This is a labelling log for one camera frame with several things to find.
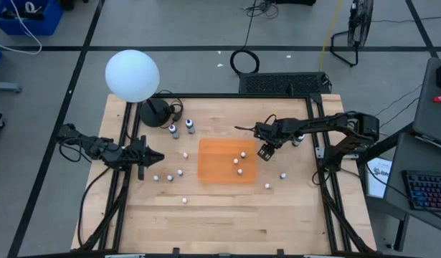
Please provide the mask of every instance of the orange tray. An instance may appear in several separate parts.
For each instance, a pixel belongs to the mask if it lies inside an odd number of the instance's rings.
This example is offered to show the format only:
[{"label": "orange tray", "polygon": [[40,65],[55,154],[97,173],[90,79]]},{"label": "orange tray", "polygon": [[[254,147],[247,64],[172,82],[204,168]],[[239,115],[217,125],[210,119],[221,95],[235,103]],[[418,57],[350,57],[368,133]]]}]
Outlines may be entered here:
[{"label": "orange tray", "polygon": [[257,179],[255,140],[201,139],[198,179],[204,183],[253,183]]}]

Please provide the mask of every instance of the white ball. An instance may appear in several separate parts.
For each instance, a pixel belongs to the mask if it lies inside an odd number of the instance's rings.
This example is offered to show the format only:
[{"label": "white ball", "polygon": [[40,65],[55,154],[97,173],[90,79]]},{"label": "white ball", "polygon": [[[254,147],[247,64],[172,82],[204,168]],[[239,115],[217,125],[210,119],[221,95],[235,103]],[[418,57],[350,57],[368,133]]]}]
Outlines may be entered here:
[{"label": "white ball", "polygon": [[160,83],[155,62],[137,50],[113,55],[105,67],[105,81],[110,91],[127,102],[141,102],[151,97]]}]

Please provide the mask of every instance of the white spherical lamp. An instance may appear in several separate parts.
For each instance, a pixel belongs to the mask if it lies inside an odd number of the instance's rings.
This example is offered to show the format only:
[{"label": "white spherical lamp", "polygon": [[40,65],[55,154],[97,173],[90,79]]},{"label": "white spherical lamp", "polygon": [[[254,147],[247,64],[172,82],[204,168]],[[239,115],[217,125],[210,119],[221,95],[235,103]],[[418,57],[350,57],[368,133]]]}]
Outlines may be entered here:
[{"label": "white spherical lamp", "polygon": [[127,102],[142,102],[141,120],[148,126],[158,127],[169,119],[168,103],[149,98],[155,94],[160,74],[155,62],[137,50],[125,50],[113,55],[105,67],[105,81],[110,91]]}]

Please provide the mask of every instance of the fan stand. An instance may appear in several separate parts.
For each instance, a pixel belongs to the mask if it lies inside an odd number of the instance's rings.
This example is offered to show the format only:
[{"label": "fan stand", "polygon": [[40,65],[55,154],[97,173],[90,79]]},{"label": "fan stand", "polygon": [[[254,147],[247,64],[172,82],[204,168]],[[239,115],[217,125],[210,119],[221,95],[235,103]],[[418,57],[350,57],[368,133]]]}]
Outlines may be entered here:
[{"label": "fan stand", "polygon": [[331,43],[331,46],[330,46],[330,52],[331,52],[335,57],[339,58],[341,61],[343,61],[343,62],[345,62],[346,64],[348,64],[350,67],[353,67],[353,66],[356,66],[356,65],[359,63],[359,43],[358,43],[358,42],[356,42],[356,43],[354,44],[354,51],[356,52],[356,63],[355,63],[355,64],[351,63],[350,61],[346,60],[344,57],[340,56],[339,54],[336,54],[336,53],[333,51],[333,41],[334,41],[334,39],[335,39],[337,36],[340,36],[340,35],[343,35],[343,34],[346,34],[346,33],[348,33],[348,31],[335,33],[335,34],[332,36],[332,43]]}]

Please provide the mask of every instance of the black floor line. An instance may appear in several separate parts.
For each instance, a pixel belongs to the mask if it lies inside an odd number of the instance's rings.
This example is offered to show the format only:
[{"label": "black floor line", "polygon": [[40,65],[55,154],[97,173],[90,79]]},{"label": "black floor line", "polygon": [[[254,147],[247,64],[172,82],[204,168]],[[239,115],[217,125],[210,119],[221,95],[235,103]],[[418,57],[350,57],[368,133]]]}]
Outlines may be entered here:
[{"label": "black floor line", "polygon": [[421,22],[421,19],[418,15],[418,12],[416,11],[416,8],[414,7],[412,0],[405,0],[405,2],[407,3],[409,11],[412,13],[414,23],[416,24],[416,27],[418,27],[419,33],[421,34],[422,40],[424,40],[424,43],[428,48],[430,56],[438,57],[437,52],[435,51],[435,48],[432,45],[432,42],[430,41],[429,35],[427,34],[426,29],[424,28],[424,25]]},{"label": "black floor line", "polygon": [[47,149],[43,155],[42,163],[37,173],[37,177],[35,178],[35,182],[32,187],[31,193],[29,195],[29,199],[27,200],[26,207],[24,208],[21,221],[19,222],[18,228],[16,230],[16,234],[14,235],[13,242],[11,243],[8,257],[11,258],[18,257],[19,250],[21,249],[21,245],[24,240],[24,235],[26,234],[27,227],[29,226],[29,222],[31,220],[32,214],[35,209],[35,204],[37,202],[37,199],[39,198],[40,191],[42,190],[43,181],[45,179],[45,176],[47,175],[49,163],[53,156],[54,148],[56,147],[57,133],[62,127],[65,116],[67,114],[67,110],[69,109],[69,104],[74,94],[78,77],[80,76],[83,63],[85,62],[87,48],[90,46],[91,39],[93,38],[93,34],[98,24],[99,16],[102,11],[104,1],[105,0],[99,0],[98,6],[96,7],[96,11],[94,13],[93,20],[91,21],[90,28],[88,29],[88,33],[86,35],[85,41],[83,43],[80,56],[78,57],[78,61],[72,73],[72,78],[70,79],[69,86],[67,87],[64,100],[62,101],[60,112],[57,116],[56,123],[54,124],[51,137],[49,138]]},{"label": "black floor line", "polygon": [[[150,47],[137,47],[137,46],[89,46],[87,50],[89,52],[118,52],[126,49],[136,49],[143,52],[196,52],[196,51],[235,51],[242,46],[150,46]],[[24,50],[24,51],[37,51],[36,46],[24,46],[11,48]],[[82,51],[83,47],[79,46],[48,46],[43,47],[44,52],[71,52]],[[292,52],[319,52],[322,50],[322,46],[247,46],[246,49],[252,51],[292,51]],[[334,47],[337,52],[352,52],[350,47]],[[402,46],[390,46],[390,47],[363,47],[360,52],[427,52],[429,47],[402,47]],[[441,47],[433,47],[436,51],[441,51]]]}]

